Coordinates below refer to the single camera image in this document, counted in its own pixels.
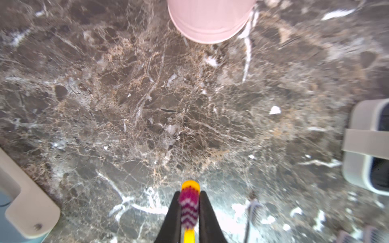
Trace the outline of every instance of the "blue object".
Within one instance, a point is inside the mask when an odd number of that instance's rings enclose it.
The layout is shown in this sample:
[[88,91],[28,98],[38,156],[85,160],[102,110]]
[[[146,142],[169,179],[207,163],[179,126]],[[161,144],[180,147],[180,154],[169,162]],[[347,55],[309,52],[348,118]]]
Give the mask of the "blue object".
[[11,198],[0,191],[0,243],[41,243],[48,234],[35,239],[26,239],[5,218],[5,211],[11,202]]

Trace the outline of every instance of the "purple bristles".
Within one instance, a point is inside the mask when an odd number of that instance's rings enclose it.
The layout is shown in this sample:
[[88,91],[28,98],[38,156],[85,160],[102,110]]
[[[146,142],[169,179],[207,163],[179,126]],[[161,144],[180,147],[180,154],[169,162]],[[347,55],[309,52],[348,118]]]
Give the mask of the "purple bristles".
[[193,229],[198,218],[198,191],[192,187],[183,189],[178,199],[181,205],[181,226]]

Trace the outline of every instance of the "screw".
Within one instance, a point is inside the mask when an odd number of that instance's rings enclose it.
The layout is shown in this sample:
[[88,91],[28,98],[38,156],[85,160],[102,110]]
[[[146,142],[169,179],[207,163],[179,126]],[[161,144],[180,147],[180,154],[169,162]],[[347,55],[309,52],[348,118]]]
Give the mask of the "screw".
[[37,224],[34,225],[34,229],[36,231],[40,230],[41,228],[42,228],[42,224],[40,224],[40,223],[37,223]]

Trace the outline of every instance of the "yellow handle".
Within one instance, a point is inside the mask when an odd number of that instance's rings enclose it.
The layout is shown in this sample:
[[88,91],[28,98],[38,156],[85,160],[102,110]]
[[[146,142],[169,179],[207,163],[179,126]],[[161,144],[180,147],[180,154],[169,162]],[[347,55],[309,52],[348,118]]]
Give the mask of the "yellow handle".
[[181,186],[181,190],[184,190],[187,187],[192,187],[193,189],[197,190],[198,193],[200,194],[200,185],[194,180],[187,180],[186,182],[184,182]]
[[195,243],[194,229],[186,229],[184,234],[184,243]]

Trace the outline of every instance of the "pink bucket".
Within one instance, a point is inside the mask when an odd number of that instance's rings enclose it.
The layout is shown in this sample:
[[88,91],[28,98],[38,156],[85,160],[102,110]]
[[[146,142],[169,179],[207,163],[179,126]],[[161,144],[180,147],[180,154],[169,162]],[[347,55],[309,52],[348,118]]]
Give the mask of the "pink bucket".
[[255,0],[168,0],[170,18],[188,39],[203,44],[225,41],[249,19]]

